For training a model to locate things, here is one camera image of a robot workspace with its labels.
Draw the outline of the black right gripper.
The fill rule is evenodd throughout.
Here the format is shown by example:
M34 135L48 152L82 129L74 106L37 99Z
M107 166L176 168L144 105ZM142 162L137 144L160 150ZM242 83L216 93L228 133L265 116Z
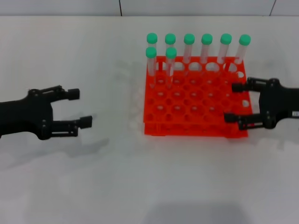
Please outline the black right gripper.
M260 92L260 114L225 113L226 123L237 123L239 130L273 129L282 119L299 118L299 89L284 87L276 78L247 78L245 83L232 83L232 92Z

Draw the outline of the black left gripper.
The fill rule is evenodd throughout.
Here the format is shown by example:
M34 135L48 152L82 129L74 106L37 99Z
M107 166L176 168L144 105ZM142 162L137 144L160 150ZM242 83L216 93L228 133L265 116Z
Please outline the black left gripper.
M0 135L30 132L40 140L48 140L50 137L77 137L79 129L92 127L93 117L53 121L51 102L79 98L79 89L66 91L58 85L42 90L29 90L22 99L1 102Z

